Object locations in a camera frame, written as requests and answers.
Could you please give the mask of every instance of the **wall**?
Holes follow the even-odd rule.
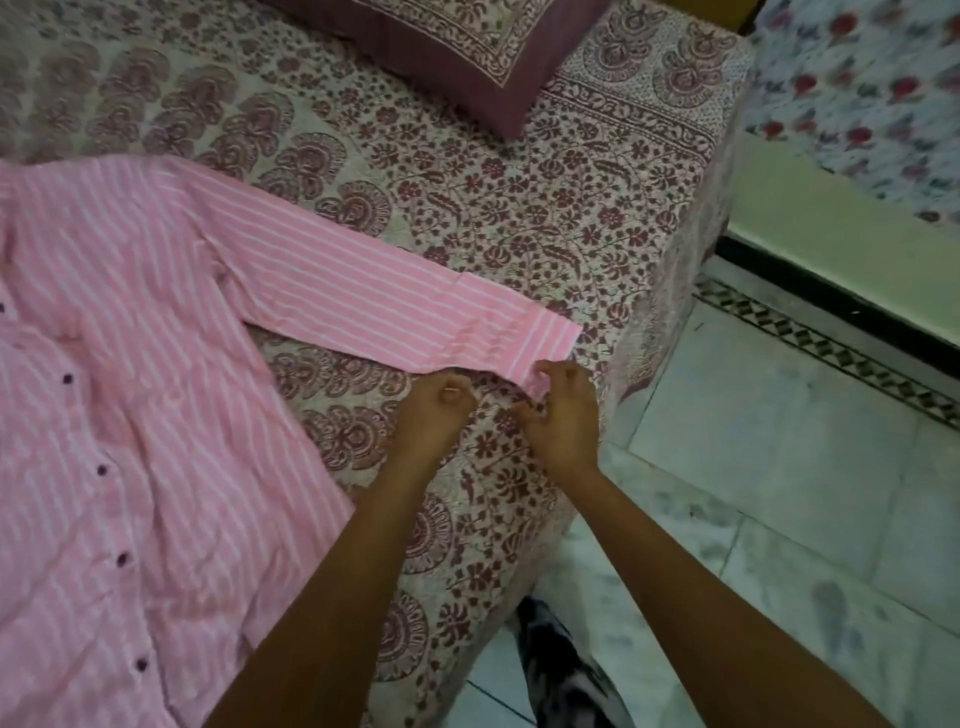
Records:
[[[934,228],[745,134],[731,233],[960,346],[960,228]]]

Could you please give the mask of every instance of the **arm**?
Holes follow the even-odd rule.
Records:
[[[205,728],[359,724],[414,517],[475,406],[465,376],[414,384],[387,461],[347,527]]]
[[[856,690],[704,568],[597,466],[588,373],[540,362],[549,411],[515,408],[534,452],[583,515],[707,725],[889,726]]]

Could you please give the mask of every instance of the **pillow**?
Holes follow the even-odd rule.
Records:
[[[267,0],[351,38],[506,138],[611,0]]]

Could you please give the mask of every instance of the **hand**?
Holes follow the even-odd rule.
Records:
[[[420,377],[396,410],[388,462],[433,477],[476,405],[467,377],[446,372]]]
[[[511,409],[534,454],[565,488],[599,472],[600,408],[596,390],[587,370],[572,361],[538,361],[535,368],[550,377],[546,417],[527,401]]]

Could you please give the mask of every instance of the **wrist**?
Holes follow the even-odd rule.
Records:
[[[563,466],[555,470],[555,473],[551,472],[551,477],[561,490],[568,494],[572,490],[588,488],[589,484],[595,483],[598,477],[603,477],[600,466],[596,463]]]
[[[391,450],[380,466],[380,474],[410,483],[413,486],[426,486],[433,480],[440,468],[440,458],[418,455],[409,451]]]

